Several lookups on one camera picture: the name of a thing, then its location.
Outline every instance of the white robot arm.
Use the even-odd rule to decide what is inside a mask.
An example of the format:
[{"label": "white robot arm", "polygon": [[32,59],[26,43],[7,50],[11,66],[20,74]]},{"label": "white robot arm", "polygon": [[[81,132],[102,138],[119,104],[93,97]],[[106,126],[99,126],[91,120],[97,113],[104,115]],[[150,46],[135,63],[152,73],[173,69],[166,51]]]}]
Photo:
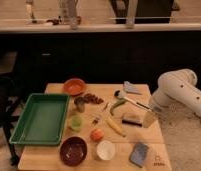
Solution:
[{"label": "white robot arm", "polygon": [[160,113],[177,100],[201,117],[201,91],[195,87],[196,83],[197,76],[190,69],[162,74],[158,79],[158,89],[150,98],[149,107]]}]

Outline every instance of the small red fruit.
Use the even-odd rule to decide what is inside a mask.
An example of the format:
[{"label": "small red fruit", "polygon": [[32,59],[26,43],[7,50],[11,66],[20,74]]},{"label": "small red fruit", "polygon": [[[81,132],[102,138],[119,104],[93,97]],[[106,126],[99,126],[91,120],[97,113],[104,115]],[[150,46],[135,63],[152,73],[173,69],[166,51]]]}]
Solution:
[{"label": "small red fruit", "polygon": [[100,129],[100,128],[94,129],[90,134],[90,138],[93,141],[99,141],[103,138],[103,136],[104,136],[104,133],[103,133],[102,129]]}]

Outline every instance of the brown nuts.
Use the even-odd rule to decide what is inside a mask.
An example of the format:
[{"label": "brown nuts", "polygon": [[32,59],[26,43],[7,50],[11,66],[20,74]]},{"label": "brown nuts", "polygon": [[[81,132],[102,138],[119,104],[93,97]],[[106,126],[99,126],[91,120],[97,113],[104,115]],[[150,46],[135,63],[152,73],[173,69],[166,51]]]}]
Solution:
[{"label": "brown nuts", "polygon": [[100,104],[103,103],[103,99],[97,97],[94,94],[87,93],[83,96],[86,103]]}]

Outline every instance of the yellow object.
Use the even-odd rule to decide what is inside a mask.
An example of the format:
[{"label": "yellow object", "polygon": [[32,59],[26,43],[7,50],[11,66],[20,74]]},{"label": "yellow object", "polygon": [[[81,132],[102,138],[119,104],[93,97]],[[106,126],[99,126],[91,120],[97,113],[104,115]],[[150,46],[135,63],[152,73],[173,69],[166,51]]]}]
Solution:
[{"label": "yellow object", "polygon": [[118,134],[122,135],[123,137],[126,136],[123,129],[111,117],[106,118],[106,123]]}]

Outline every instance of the white cup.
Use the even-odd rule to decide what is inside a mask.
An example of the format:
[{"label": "white cup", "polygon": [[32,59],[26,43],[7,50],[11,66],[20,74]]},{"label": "white cup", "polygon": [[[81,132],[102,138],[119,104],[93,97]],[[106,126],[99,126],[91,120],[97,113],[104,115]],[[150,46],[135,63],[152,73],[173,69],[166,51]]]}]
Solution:
[{"label": "white cup", "polygon": [[111,160],[115,155],[115,145],[108,140],[101,141],[97,146],[97,155],[102,160]]}]

